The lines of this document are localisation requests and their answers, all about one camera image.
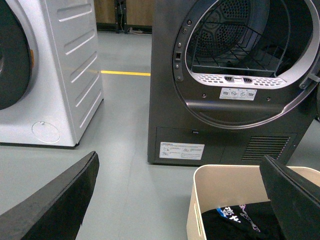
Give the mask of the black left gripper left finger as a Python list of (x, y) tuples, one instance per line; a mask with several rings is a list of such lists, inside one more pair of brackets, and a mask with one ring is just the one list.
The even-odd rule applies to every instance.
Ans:
[(95, 151), (0, 216), (2, 240), (74, 240), (94, 193)]

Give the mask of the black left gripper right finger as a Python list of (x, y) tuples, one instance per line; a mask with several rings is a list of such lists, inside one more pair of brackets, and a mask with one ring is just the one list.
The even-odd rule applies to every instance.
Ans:
[(265, 155), (259, 171), (268, 199), (287, 240), (320, 238), (320, 187)]

